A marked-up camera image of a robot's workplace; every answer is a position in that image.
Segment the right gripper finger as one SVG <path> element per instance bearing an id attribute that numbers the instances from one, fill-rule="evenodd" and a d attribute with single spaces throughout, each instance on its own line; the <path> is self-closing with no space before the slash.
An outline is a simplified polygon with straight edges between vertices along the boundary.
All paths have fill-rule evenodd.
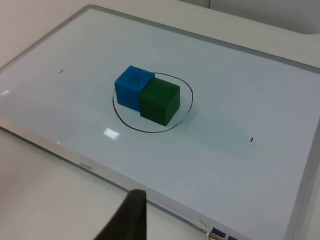
<path id="1" fill-rule="evenodd" d="M 99 233 L 100 240 L 145 240 L 147 238 L 147 196 L 133 189 Z"/>

